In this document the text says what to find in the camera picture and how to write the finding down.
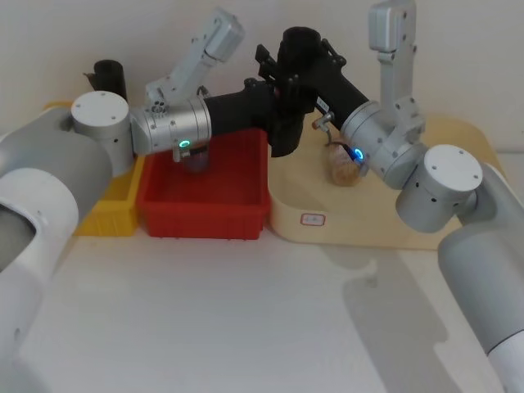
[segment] red plastic bin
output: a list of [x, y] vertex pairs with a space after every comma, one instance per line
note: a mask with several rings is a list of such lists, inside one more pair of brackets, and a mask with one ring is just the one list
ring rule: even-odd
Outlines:
[[171, 151], [147, 157], [137, 201], [152, 237], [258, 239], [269, 213], [265, 132], [212, 138], [201, 174], [173, 162]]

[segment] wooden board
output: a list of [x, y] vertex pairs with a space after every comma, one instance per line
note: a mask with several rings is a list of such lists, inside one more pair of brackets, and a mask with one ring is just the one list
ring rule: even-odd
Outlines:
[[[270, 223], [277, 234], [294, 242], [436, 250], [445, 235], [459, 228], [453, 219], [438, 233], [413, 231], [396, 214], [399, 192], [371, 172], [355, 187], [333, 184], [323, 146], [327, 137], [310, 127], [316, 118], [318, 113], [306, 117], [295, 153], [269, 161]], [[429, 116], [422, 140], [428, 146], [461, 147], [502, 171], [484, 134], [461, 120]]]

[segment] small label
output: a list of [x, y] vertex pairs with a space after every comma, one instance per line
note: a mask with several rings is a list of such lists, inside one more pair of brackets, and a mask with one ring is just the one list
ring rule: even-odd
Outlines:
[[326, 223], [326, 216], [304, 214], [300, 219], [300, 223], [310, 227], [323, 227], [323, 225]]
[[320, 97], [317, 98], [317, 105], [322, 108], [324, 114], [329, 112], [329, 105]]

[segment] blue led light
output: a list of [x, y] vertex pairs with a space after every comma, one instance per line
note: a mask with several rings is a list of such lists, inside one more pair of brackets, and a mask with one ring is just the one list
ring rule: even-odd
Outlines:
[[354, 152], [360, 161], [364, 160], [364, 154], [360, 149], [354, 149]]

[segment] white wall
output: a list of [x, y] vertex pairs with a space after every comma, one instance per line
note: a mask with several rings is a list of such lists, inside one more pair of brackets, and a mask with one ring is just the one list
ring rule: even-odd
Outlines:
[[[257, 71], [257, 43], [276, 54], [286, 27], [308, 25], [348, 59], [345, 74], [378, 97], [378, 63], [368, 50], [373, 0], [2, 0], [0, 129], [22, 125], [51, 100], [88, 89], [82, 72], [102, 58], [124, 64], [135, 102], [143, 85], [169, 72], [215, 5], [236, 13], [246, 40], [206, 83], [237, 90]], [[524, 150], [524, 2], [418, 0], [415, 96], [425, 111], [480, 126], [499, 149]]]

